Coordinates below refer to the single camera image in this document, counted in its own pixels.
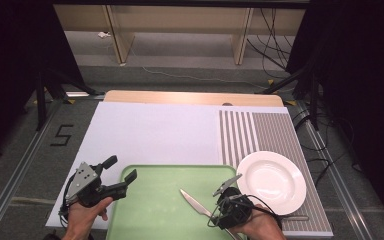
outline gray striped mat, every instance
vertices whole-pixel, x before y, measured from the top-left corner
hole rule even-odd
[[[258,151],[276,152],[290,159],[307,184],[304,204],[293,214],[309,221],[283,221],[286,236],[332,236],[320,198],[307,167],[289,114],[219,111],[221,162],[235,169],[247,155]]]

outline knife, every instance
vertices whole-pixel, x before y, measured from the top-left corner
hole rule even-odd
[[[308,221],[310,220],[310,217],[307,215],[284,215],[284,216],[279,216],[280,220],[285,220],[285,221]]]
[[[182,193],[183,197],[186,199],[186,201],[201,215],[205,215],[208,218],[211,219],[211,212],[208,211],[204,206],[202,206],[198,201],[196,201],[193,197],[191,197],[187,192],[183,191],[183,189],[180,189],[180,192]],[[238,234],[232,233],[229,231],[229,229],[224,229],[233,239],[235,240],[243,240]]]

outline knife blade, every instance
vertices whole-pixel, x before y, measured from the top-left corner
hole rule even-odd
[[[196,212],[198,212],[200,215],[205,215],[208,218],[212,217],[211,212],[208,211],[204,206],[202,206],[191,195],[189,195],[183,189],[180,189],[180,192],[182,193],[182,196],[186,199],[186,201],[189,203],[189,205],[191,205],[192,208],[195,209]],[[232,237],[232,239],[243,240],[238,234],[230,232],[229,229],[224,229],[224,230]]]

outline cable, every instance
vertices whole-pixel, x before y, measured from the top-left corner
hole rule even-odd
[[[304,112],[306,112],[306,111],[308,111],[307,109],[306,110],[303,110],[303,111],[301,111],[300,113],[298,113],[294,118],[292,118],[292,122],[295,120],[295,118],[296,117],[298,117],[300,114],[302,114],[302,113],[304,113]],[[301,126],[302,125],[302,122],[299,122],[296,126]],[[322,151],[322,150],[325,150],[326,148],[327,148],[327,146],[328,146],[328,143],[329,143],[329,137],[328,137],[328,135],[329,135],[329,132],[328,132],[328,130],[329,130],[329,127],[331,127],[332,125],[331,125],[331,123],[333,123],[333,120],[331,120],[329,123],[327,123],[327,124],[325,124],[325,123],[323,123],[323,122],[321,122],[321,121],[318,121],[319,123],[322,123],[323,125],[325,125],[326,126],[326,129],[325,129],[325,135],[326,135],[326,139],[325,139],[325,141],[324,141],[324,146],[323,147],[321,147],[321,148],[311,148],[311,147],[307,147],[307,146],[305,146],[305,145],[303,145],[303,144],[300,144],[300,146],[302,147],[302,148],[305,148],[305,149],[307,149],[307,150],[311,150],[311,151]]]
[[[285,38],[286,42],[289,44],[289,47],[292,48],[292,44],[289,42],[288,38],[286,36],[283,36],[283,37]]]
[[[281,49],[280,46],[279,46],[279,43],[277,42],[277,39],[276,39],[276,30],[275,30],[275,26],[274,26],[274,23],[275,23],[275,21],[276,21],[276,9],[275,9],[275,8],[272,9],[272,25],[271,25],[271,27],[269,26],[269,23],[268,23],[268,21],[267,21],[267,19],[266,19],[266,16],[264,15],[264,12],[263,12],[263,9],[262,9],[262,8],[260,8],[260,12],[261,12],[261,15],[262,15],[262,17],[263,17],[263,19],[264,19],[264,22],[266,23],[266,26],[267,26],[267,28],[268,28],[268,30],[269,30],[269,32],[270,32],[269,38],[268,38],[268,40],[267,40],[266,48],[264,49],[264,53],[265,53],[266,50],[267,50],[267,46],[268,46],[268,44],[269,44],[269,42],[270,42],[270,39],[273,37],[273,40],[274,40],[275,45],[276,45],[277,55],[279,56],[279,60],[280,60],[281,64],[283,65],[283,68],[285,69],[285,65],[283,64],[282,57],[280,56],[280,53],[282,54],[282,56],[283,56],[283,58],[285,59],[286,62],[287,62],[287,60],[286,60],[285,55],[283,54],[282,49]]]
[[[208,218],[208,222],[207,222],[207,226],[208,226],[208,227],[217,227],[217,226],[214,225],[214,224],[212,224],[212,225],[210,224],[210,223],[212,223],[211,220],[213,219],[213,216],[215,215],[217,209],[218,209],[218,205],[216,204],[216,208],[215,208],[214,211],[211,213],[211,217]]]
[[[284,51],[282,49],[277,49],[277,48],[274,48],[274,47],[271,47],[269,45],[267,45],[267,43],[264,43],[263,40],[261,40],[260,36],[257,35],[257,39],[258,41],[263,44],[264,46],[267,46],[268,49],[272,49],[272,50],[275,50],[275,51],[280,51],[280,52],[283,52],[283,53],[286,53],[286,54],[291,54],[290,52],[287,52],[287,51]]]
[[[232,203],[235,203],[235,204],[237,204],[237,205],[242,205],[242,206],[250,207],[250,208],[252,208],[252,209],[258,210],[258,211],[260,211],[260,212],[263,212],[263,213],[266,213],[266,214],[272,216],[272,217],[276,220],[276,223],[277,223],[277,225],[279,226],[279,228],[280,228],[281,230],[283,229],[282,221],[281,221],[279,215],[277,215],[277,214],[273,211],[273,209],[270,208],[269,205],[267,205],[263,200],[261,200],[260,198],[254,196],[254,195],[245,195],[245,196],[248,197],[248,198],[249,198],[249,197],[253,197],[253,198],[257,199],[258,201],[260,201],[261,203],[263,203],[263,204],[264,204],[270,211],[268,211],[268,210],[266,210],[266,209],[264,209],[264,208],[257,207],[257,206],[255,206],[255,205],[250,206],[250,205],[248,205],[248,204],[245,204],[245,203],[243,203],[243,202],[239,202],[239,201],[231,201],[231,202],[232,202]]]
[[[254,50],[256,52],[258,52],[259,54],[261,54],[263,56],[263,59],[264,58],[267,58],[268,60],[270,60],[271,62],[273,62],[274,64],[276,64],[278,67],[282,68],[283,70],[285,70],[285,67],[280,65],[280,63],[276,62],[276,60],[274,60],[273,58],[269,57],[267,54],[265,54],[264,52],[262,52],[261,50],[259,50],[257,47],[255,47],[251,41],[249,41],[249,39],[247,39],[247,42],[251,45],[252,48],[254,48]]]
[[[115,61],[110,55],[110,48],[113,47],[113,43],[110,43],[109,45],[105,46],[105,47],[98,47],[98,46],[94,46],[95,48],[98,48],[98,49],[106,49],[107,50],[107,57],[108,59],[113,62],[113,63],[116,63],[116,64],[119,64],[118,61]]]
[[[260,54],[264,54],[262,53],[260,50],[258,50],[254,45],[252,45],[252,43],[247,39],[248,43],[257,51],[259,52]],[[111,45],[108,45],[106,47],[102,47],[102,48],[106,48],[107,51],[109,49]],[[134,56],[137,57],[136,53],[135,53],[135,50],[134,48],[131,46],[130,47],[130,51],[133,53]],[[276,63],[281,69],[285,70],[285,67],[280,65],[279,63],[277,63],[274,59],[270,58],[269,56],[266,55],[266,57],[273,61],[274,63]],[[148,72],[148,73],[151,73],[151,74],[161,74],[161,75],[164,75],[164,76],[168,76],[168,77],[174,77],[174,78],[189,78],[189,79],[194,79],[194,80],[198,80],[198,81],[219,81],[219,82],[224,82],[224,83],[245,83],[245,84],[248,84],[248,85],[251,85],[251,86],[254,86],[254,87],[257,87],[259,89],[268,89],[268,87],[263,87],[263,86],[260,86],[258,84],[255,84],[255,83],[252,83],[252,82],[248,82],[248,81],[230,81],[230,80],[225,80],[225,79],[220,79],[220,78],[198,78],[198,77],[194,77],[194,76],[189,76],[189,75],[175,75],[175,74],[169,74],[169,73],[165,73],[165,72],[160,72],[160,71],[152,71],[152,70],[149,70],[148,68],[142,66],[141,67],[144,71]],[[273,78],[282,78],[282,77],[277,77],[277,76],[273,76],[271,74],[269,74],[265,69],[264,69],[264,72],[270,76],[270,77],[273,77]],[[287,90],[284,90],[284,91],[279,91],[279,92],[289,92],[289,91],[292,91],[293,89],[287,89]]]
[[[350,140],[350,143],[348,144],[347,149],[346,149],[345,151],[343,151],[341,154],[339,154],[339,156],[338,156],[335,160],[333,160],[333,161],[330,161],[330,160],[325,159],[325,158],[313,158],[313,159],[310,159],[310,160],[307,161],[307,162],[313,162],[313,161],[325,161],[325,162],[327,162],[327,165],[324,167],[324,169],[320,172],[319,176],[318,176],[317,179],[315,180],[314,185],[315,185],[316,188],[317,188],[317,186],[318,186],[320,180],[326,175],[327,170],[329,169],[329,167],[332,166],[333,164],[335,164],[337,161],[339,161],[339,159],[341,159],[343,156],[345,156],[345,154],[347,154],[347,153],[351,150],[351,146],[352,146],[352,143],[353,143],[353,141],[354,141],[354,129],[353,129],[351,123],[350,123],[348,120],[344,119],[344,118],[338,117],[338,118],[334,118],[334,119],[332,119],[332,120],[329,122],[329,124],[327,125],[327,127],[326,127],[326,144],[325,144],[325,147],[327,147],[327,141],[328,141],[328,139],[329,139],[329,138],[328,138],[328,132],[327,132],[327,129],[328,129],[329,127],[331,127],[330,123],[333,123],[335,119],[336,119],[336,120],[344,121],[344,122],[346,122],[346,123],[348,124],[348,126],[350,127],[350,130],[351,130],[351,140]],[[351,167],[352,167],[353,169],[355,169],[356,171],[361,172],[361,170],[355,168],[355,165],[356,165],[356,163],[352,163],[352,164],[351,164]]]
[[[63,195],[64,197],[62,199],[60,210],[58,212],[58,215],[60,217],[60,222],[61,222],[61,225],[63,227],[64,227],[64,225],[62,224],[62,222],[67,222],[66,220],[68,220],[68,209],[69,209],[69,206],[67,205],[67,200],[66,200],[65,196],[67,196],[68,189],[70,187],[70,184],[73,182],[75,176],[76,176],[76,173],[71,175],[71,177],[67,181],[67,184],[65,185],[64,195]]]

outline table surface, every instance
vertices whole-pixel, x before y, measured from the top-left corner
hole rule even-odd
[[[193,93],[193,92],[151,92],[151,91],[109,91],[104,98],[105,102],[124,102],[124,103],[150,103],[150,104],[189,104],[189,105],[218,105],[221,106],[229,103],[233,106],[244,107],[240,111],[248,112],[249,119],[254,119],[260,126],[257,127],[259,139],[256,148],[253,151],[273,151],[286,156],[303,173],[307,181],[307,197],[303,206],[296,211],[295,214],[307,215],[310,220],[308,222],[284,222],[285,235],[288,237],[332,237],[332,230],[320,203],[317,191],[311,180],[305,158],[299,147],[293,126],[290,124],[289,114],[276,113],[256,113],[249,110],[245,106],[252,107],[283,107],[283,102],[276,95],[254,95],[254,94],[232,94],[232,93]],[[241,122],[238,118],[234,120],[235,110],[222,110],[220,117],[224,124],[225,131],[229,131],[235,123],[234,128],[241,129],[245,126],[245,122]],[[243,149],[231,148],[229,151],[240,152]],[[229,157],[231,154],[223,155],[222,164],[230,165],[236,168],[243,156]]]
[[[234,106],[222,106],[225,103]],[[132,164],[228,165],[236,169],[245,156],[259,151],[285,156],[306,180],[306,200],[294,214],[309,220],[284,221],[285,235],[332,237],[290,115],[275,95],[109,91],[95,111],[70,172],[81,162],[94,164],[93,159],[116,155],[119,164],[102,176],[103,182],[113,184],[122,169]],[[59,224],[56,216],[61,200],[62,192],[47,226]],[[95,224],[107,228],[105,222]]]

